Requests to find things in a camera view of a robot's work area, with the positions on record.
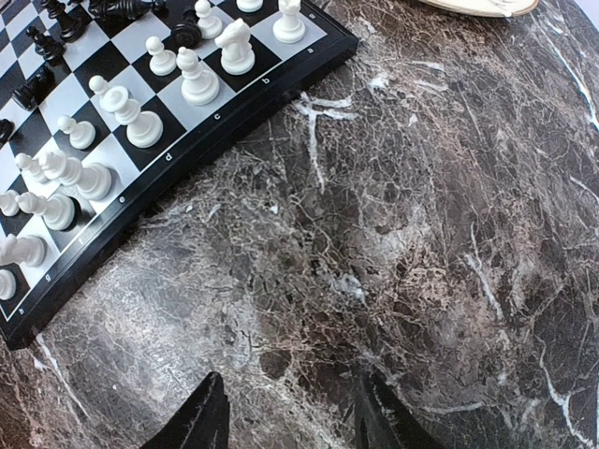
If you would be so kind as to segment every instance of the black chess square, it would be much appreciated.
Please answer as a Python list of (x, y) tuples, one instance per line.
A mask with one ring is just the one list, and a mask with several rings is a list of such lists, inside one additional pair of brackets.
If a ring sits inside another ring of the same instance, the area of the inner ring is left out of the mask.
[(218, 51), (215, 51), (206, 59), (204, 59), (204, 62), (209, 65), (210, 68), (214, 70), (214, 72), (216, 72), (216, 74), (221, 77), (226, 84), (231, 86), (231, 89), (233, 89), (235, 92), (239, 92), (241, 89), (254, 82), (257, 78), (260, 78), (263, 74), (281, 62), (276, 54), (270, 51), (255, 37), (250, 37), (250, 44), (252, 44), (252, 50), (256, 56), (256, 63), (252, 70), (245, 75), (229, 75), (223, 69), (223, 65), (221, 64), (221, 53), (223, 51), (221, 49), (218, 49)]
[(127, 67), (129, 67), (129, 63), (121, 52), (118, 51), (112, 42), (108, 42), (75, 69), (75, 77), (80, 85), (83, 86), (85, 93), (91, 98), (94, 96), (89, 87), (91, 77), (101, 75), (106, 81), (110, 81)]
[(73, 204), (75, 205), (75, 220), (73, 220), (71, 226), (64, 231), (53, 231), (48, 229), (52, 240), (54, 240), (56, 247), (61, 252), (71, 241), (73, 241), (73, 239), (75, 239), (81, 230), (92, 221), (96, 216), (96, 213), (90, 202), (81, 197), (75, 186), (65, 187), (64, 185), (61, 185), (54, 195), (55, 194), (68, 196), (73, 200)]
[(129, 158), (133, 161), (139, 170), (143, 170), (149, 165), (161, 152), (166, 150), (185, 132), (183, 126), (175, 118), (167, 107), (155, 96), (152, 100), (143, 105), (143, 110), (151, 110), (158, 114), (164, 125), (164, 132), (158, 142), (148, 149), (134, 147), (129, 143), (126, 135), (126, 127), (119, 126), (114, 131), (114, 136), (123, 146)]
[(15, 292), (15, 295), (9, 300), (0, 301), (0, 308), (2, 308), (2, 312), (6, 317), (9, 317), (13, 312), (15, 312), (17, 307), (19, 307), (22, 299), (29, 292), (30, 287), (29, 283), (25, 279), (24, 274), (22, 274), (22, 271), (17, 264), (10, 264), (2, 267), (2, 269), (10, 271), (15, 277), (15, 281), (17, 281), (17, 291)]
[(17, 17), (19, 13), (23, 11), (27, 5), (29, 5), (29, 3), (29, 0), (15, 0), (12, 5), (10, 5), (8, 9), (2, 13), (4, 25), (7, 25), (10, 21)]
[(34, 157), (50, 138), (50, 129), (39, 109), (36, 109), (10, 138), (10, 147), (15, 155), (24, 152)]
[(17, 57), (21, 56), (25, 50), (34, 45), (34, 41), (27, 35), (27, 28), (35, 26), (41, 33), (46, 32), (46, 27), (39, 17), (36, 17), (29, 25), (27, 25), (14, 39), (12, 39), (12, 48), (15, 50)]
[(12, 91), (24, 84), (25, 76), (22, 73), (21, 66), (15, 61), (10, 69), (0, 77), (0, 108), (8, 102)]
[(69, 135), (63, 133), (62, 131), (58, 131), (56, 134), (54, 134), (54, 141), (56, 142), (56, 145), (58, 145), (58, 148), (65, 152), (68, 157), (75, 157), (82, 161), (89, 155), (90, 152), (95, 149), (95, 147), (100, 144), (100, 142), (109, 136), (110, 130), (100, 117), (100, 114), (98, 114), (97, 110), (95, 110), (91, 101), (85, 103), (83, 108), (79, 109), (75, 114), (73, 114), (73, 119), (75, 119), (77, 123), (85, 121), (92, 124), (95, 129), (95, 139), (92, 142), (92, 145), (85, 150), (77, 150), (71, 146), (69, 142)]
[[(179, 46), (174, 38), (169, 36), (163, 41), (163, 43), (165, 44), (166, 50), (174, 51), (175, 54), (177, 53)], [(158, 77), (152, 72), (152, 70), (150, 70), (151, 59), (152, 55), (146, 52), (135, 63), (133, 63), (133, 68), (136, 69), (136, 71), (141, 75), (143, 80), (148, 83), (152, 90), (158, 94), (181, 75), (181, 70), (175, 67), (175, 69), (169, 75), (166, 75), (165, 77)]]
[(237, 7), (236, 0), (225, 0), (223, 3), (218, 5), (218, 7), (221, 8), (226, 14), (231, 16), (235, 21), (237, 19), (243, 19), (244, 22), (250, 25), (250, 28), (279, 11), (276, 0), (264, 0), (262, 8), (256, 12), (241, 11)]
[[(19, 176), (8, 188), (8, 190), (14, 190), (18, 194), (24, 194), (28, 192), (27, 185), (23, 180), (22, 176)], [(0, 213), (0, 225), (4, 229), (4, 233), (6, 235), (13, 234), (17, 236), (22, 229), (27, 225), (27, 222), (31, 220), (31, 215), (28, 213), (24, 213), (22, 210), (19, 210), (16, 215), (12, 217), (7, 217)]]

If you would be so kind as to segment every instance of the white chess piece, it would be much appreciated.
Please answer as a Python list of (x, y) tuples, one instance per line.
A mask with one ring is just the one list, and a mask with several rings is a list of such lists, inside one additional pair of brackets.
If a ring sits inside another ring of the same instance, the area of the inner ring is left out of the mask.
[(89, 86), (90, 86), (90, 89), (92, 90), (92, 92), (94, 92), (94, 94), (96, 94), (96, 95), (99, 95), (100, 98), (102, 96), (104, 96), (104, 94), (110, 88), (109, 82), (104, 80), (99, 75), (95, 75), (94, 77), (90, 78)]
[(27, 267), (39, 267), (46, 257), (46, 244), (39, 237), (15, 237), (8, 235), (0, 246), (0, 266), (24, 264)]
[(0, 195), (0, 210), (7, 217), (14, 217), (19, 211), (19, 205), (16, 201), (18, 195), (14, 190), (8, 190)]
[(29, 172), (35, 182), (42, 184), (48, 182), (48, 178), (46, 178), (46, 175), (44, 175), (44, 172), (39, 167), (37, 159), (21, 152), (15, 157), (15, 163), (20, 171)]
[(204, 64), (200, 64), (193, 50), (179, 49), (177, 65), (183, 75), (181, 94), (187, 103), (193, 106), (207, 105), (218, 95), (218, 78)]
[(152, 55), (150, 70), (159, 77), (164, 77), (177, 68), (175, 63), (175, 52), (165, 50), (165, 44), (156, 36), (148, 37), (146, 50)]
[(196, 15), (199, 18), (197, 28), (204, 39), (214, 39), (223, 31), (223, 21), (212, 15), (212, 7), (208, 0), (196, 1)]
[(50, 199), (26, 192), (17, 196), (17, 203), (25, 213), (34, 213), (44, 219), (54, 231), (64, 231), (75, 219), (75, 204), (68, 196), (56, 194)]
[(279, 0), (283, 17), (274, 23), (272, 32), (284, 44), (300, 42), (306, 35), (306, 25), (300, 19), (301, 0)]
[(89, 122), (75, 122), (67, 115), (58, 118), (58, 129), (68, 135), (71, 147), (85, 150), (95, 139), (95, 128)]
[(256, 63), (256, 56), (250, 44), (250, 27), (243, 19), (231, 23), (214, 40), (217, 47), (223, 49), (221, 65), (230, 75), (243, 75)]
[(39, 165), (49, 180), (58, 180), (63, 185), (76, 185), (80, 195), (91, 201), (99, 201), (106, 196), (112, 185), (109, 170), (92, 163), (84, 167), (79, 159), (66, 157), (60, 150), (45, 152), (39, 156)]
[(8, 301), (17, 293), (15, 275), (7, 269), (0, 269), (0, 300)]
[(109, 89), (100, 100), (100, 107), (123, 126), (127, 127), (127, 139), (138, 148), (149, 148), (162, 137), (164, 125), (155, 112), (141, 111), (139, 101), (129, 99), (123, 86)]
[(242, 12), (256, 12), (263, 3), (263, 0), (237, 0), (237, 7)]

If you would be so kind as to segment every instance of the black pawn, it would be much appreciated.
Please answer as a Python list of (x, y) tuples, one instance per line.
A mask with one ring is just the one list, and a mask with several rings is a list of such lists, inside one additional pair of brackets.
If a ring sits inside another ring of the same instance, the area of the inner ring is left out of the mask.
[(15, 127), (15, 123), (7, 119), (0, 120), (0, 143), (7, 143), (8, 138), (12, 134), (12, 130)]
[(39, 5), (48, 10), (48, 17), (58, 22), (60, 38), (64, 42), (75, 42), (83, 36), (85, 25), (80, 19), (74, 19), (65, 13), (65, 4), (58, 0), (41, 0)]
[(187, 9), (183, 13), (183, 21), (177, 23), (171, 35), (181, 47), (194, 49), (199, 45), (199, 42), (202, 40), (202, 34), (199, 28), (197, 28), (197, 15), (194, 9)]
[(54, 74), (43, 65), (27, 82), (12, 92), (12, 99), (25, 110), (34, 109), (41, 102), (54, 82)]
[(36, 53), (51, 65), (55, 65), (65, 52), (65, 47), (56, 42), (52, 36), (41, 33), (35, 26), (27, 28), (25, 33), (36, 43)]

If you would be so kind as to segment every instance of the black object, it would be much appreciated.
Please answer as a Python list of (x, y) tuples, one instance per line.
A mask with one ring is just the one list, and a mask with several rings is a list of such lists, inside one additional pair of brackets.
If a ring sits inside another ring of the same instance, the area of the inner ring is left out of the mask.
[(380, 371), (361, 376), (354, 416), (357, 449), (444, 449), (397, 399)]
[(41, 0), (41, 7), (48, 10), (48, 17), (60, 26), (60, 38), (64, 42), (75, 42), (85, 32), (85, 24), (65, 13), (65, 4), (58, 0)]
[(46, 97), (53, 82), (54, 74), (43, 65), (23, 86), (12, 92), (12, 99), (21, 108), (32, 110)]
[(140, 449), (227, 449), (229, 416), (223, 378), (211, 372), (162, 430)]
[(90, 3), (89, 11), (98, 19), (120, 17), (135, 21), (150, 10), (158, 12), (165, 7), (165, 0), (94, 0)]
[(25, 33), (36, 43), (36, 53), (44, 58), (50, 65), (55, 65), (65, 53), (65, 47), (54, 40), (52, 36), (46, 36), (35, 26), (27, 28)]
[(170, 33), (177, 44), (187, 49), (194, 49), (199, 45), (202, 34), (197, 28), (197, 15), (194, 9), (187, 9), (183, 13), (183, 20), (177, 23)]
[(15, 123), (7, 119), (0, 120), (0, 143), (7, 143), (15, 128)]

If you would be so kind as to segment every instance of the white chess square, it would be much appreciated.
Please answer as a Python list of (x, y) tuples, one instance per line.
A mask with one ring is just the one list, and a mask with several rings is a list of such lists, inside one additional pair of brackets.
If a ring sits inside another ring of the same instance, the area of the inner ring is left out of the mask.
[(90, 201), (94, 210), (102, 213), (131, 182), (139, 176), (139, 170), (133, 164), (114, 135), (105, 138), (85, 159), (85, 167), (98, 163), (110, 170), (112, 186), (109, 194), (100, 201)]
[(0, 51), (0, 77), (2, 77), (17, 61), (17, 54), (12, 48), (12, 45), (8, 44)]
[[(37, 152), (37, 154), (34, 156), (34, 159), (39, 159), (39, 156), (46, 152), (57, 152), (58, 150), (59, 148), (56, 140), (54, 140), (54, 138), (50, 138), (50, 140), (48, 140), (46, 144), (41, 147), (39, 152)], [(49, 198), (54, 192), (56, 192), (56, 189), (60, 187), (59, 181), (48, 181), (44, 183), (34, 181), (28, 171), (24, 171), (22, 173), (22, 180), (25, 181), (25, 185), (27, 186), (27, 190), (29, 192), (39, 196), (45, 196), (46, 198)]]
[[(210, 70), (205, 63), (202, 63), (204, 68)], [(235, 92), (220, 78), (220, 91), (216, 98), (205, 106), (191, 106), (187, 103), (182, 94), (181, 86), (183, 77), (178, 77), (171, 84), (165, 87), (158, 97), (162, 100), (165, 106), (170, 109), (170, 112), (177, 118), (187, 131), (191, 131), (200, 123), (211, 117), (218, 109), (224, 106), (234, 96)]]
[(17, 105), (14, 100), (10, 99), (2, 110), (0, 110), (0, 117), (13, 122), (15, 124), (15, 131), (17, 131), (32, 113), (32, 110), (25, 110)]
[(22, 274), (29, 285), (33, 288), (48, 272), (52, 265), (60, 257), (60, 251), (56, 247), (54, 240), (48, 232), (48, 227), (44, 220), (34, 215), (29, 222), (23, 227), (22, 231), (17, 236), (18, 238), (34, 236), (44, 240), (46, 246), (46, 257), (39, 267), (27, 267), (25, 264), (20, 264)]
[(156, 16), (148, 13), (113, 37), (112, 43), (133, 64), (147, 52), (146, 40), (151, 36), (164, 40), (170, 36), (170, 30)]
[(29, 25), (29, 23), (36, 19), (36, 17), (36, 8), (32, 3), (30, 3), (29, 5), (24, 7), (22, 11), (19, 14), (17, 14), (17, 17), (15, 17), (7, 25), (8, 37), (14, 39), (17, 36), (17, 34), (24, 30), (25, 27)]
[[(226, 14), (219, 7), (212, 8), (212, 15), (214, 17), (218, 17), (221, 21), (223, 21), (223, 29), (225, 29), (227, 25), (229, 25), (235, 21), (231, 16)], [(210, 56), (217, 50), (218, 50), (218, 47), (216, 47), (216, 44), (214, 43), (214, 39), (210, 39), (210, 40), (202, 39), (202, 41), (199, 43), (199, 45), (194, 49), (197, 56), (199, 56), (202, 59)]]
[(88, 101), (87, 94), (71, 73), (39, 104), (39, 111), (54, 135), (58, 131), (58, 118), (72, 116)]
[(19, 178), (19, 169), (15, 164), (15, 156), (10, 148), (10, 143), (5, 143), (0, 147), (0, 167), (2, 168), (2, 177), (0, 177), (0, 194), (3, 194), (8, 187)]
[(26, 80), (36, 73), (42, 64), (44, 64), (44, 58), (36, 53), (36, 46), (33, 44), (19, 57), (19, 65)]
[(269, 16), (264, 21), (254, 25), (252, 27), (252, 36), (266, 45), (270, 51), (276, 54), (283, 61), (291, 59), (296, 54), (307, 49), (316, 41), (327, 35), (327, 33), (319, 26), (300, 13), (299, 19), (306, 25), (305, 36), (300, 42), (296, 42), (295, 44), (284, 44), (283, 42), (277, 40), (272, 33), (272, 26), (275, 22), (281, 19), (282, 16), (283, 14), (281, 12), (277, 12), (276, 14)]
[(100, 50), (107, 42), (109, 37), (102, 31), (96, 22), (91, 22), (83, 36), (77, 41), (77, 45), (67, 45), (65, 51), (65, 61), (71, 70), (75, 71), (92, 54)]

